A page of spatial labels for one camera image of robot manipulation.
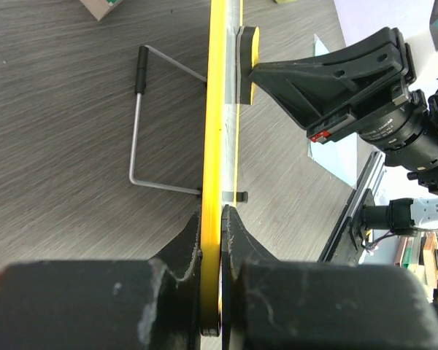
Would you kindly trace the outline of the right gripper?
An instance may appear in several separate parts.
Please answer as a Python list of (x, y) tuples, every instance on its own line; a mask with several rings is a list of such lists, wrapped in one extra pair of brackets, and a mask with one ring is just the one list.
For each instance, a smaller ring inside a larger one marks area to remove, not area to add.
[(349, 47), (294, 61), (257, 64), (249, 74), (313, 142), (353, 133), (385, 153), (389, 166), (438, 167), (438, 130), (422, 90), (400, 95), (416, 79), (412, 51), (397, 28), (382, 28)]

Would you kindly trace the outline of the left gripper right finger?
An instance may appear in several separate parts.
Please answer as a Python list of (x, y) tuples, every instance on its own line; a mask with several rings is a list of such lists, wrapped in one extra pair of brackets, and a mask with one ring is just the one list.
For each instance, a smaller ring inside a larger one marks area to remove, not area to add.
[(222, 213), (224, 349), (438, 349), (418, 280), (392, 265), (281, 261)]

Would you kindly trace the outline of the whiteboard with orange frame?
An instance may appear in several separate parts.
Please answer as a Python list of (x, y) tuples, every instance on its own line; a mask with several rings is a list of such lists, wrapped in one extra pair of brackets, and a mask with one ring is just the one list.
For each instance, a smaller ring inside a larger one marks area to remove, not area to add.
[(223, 210), (237, 204), (240, 104), (237, 36), (243, 1), (211, 1), (201, 200), (200, 330), (218, 337), (225, 317)]

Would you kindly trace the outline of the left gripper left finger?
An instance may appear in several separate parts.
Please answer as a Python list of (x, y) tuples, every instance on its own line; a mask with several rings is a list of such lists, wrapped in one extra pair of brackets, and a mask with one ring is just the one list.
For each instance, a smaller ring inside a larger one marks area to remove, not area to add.
[(0, 270), (0, 349), (198, 349), (201, 215), (147, 260)]

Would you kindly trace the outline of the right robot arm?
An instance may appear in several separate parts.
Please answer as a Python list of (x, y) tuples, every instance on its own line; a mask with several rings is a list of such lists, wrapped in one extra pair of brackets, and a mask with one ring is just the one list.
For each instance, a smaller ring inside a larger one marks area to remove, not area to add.
[(387, 167), (401, 166), (428, 198), (364, 204), (352, 229), (410, 236), (438, 231), (438, 89), (410, 90), (416, 79), (411, 47), (397, 28), (383, 28), (336, 52), (259, 63), (248, 74), (319, 144), (351, 134), (381, 151)]

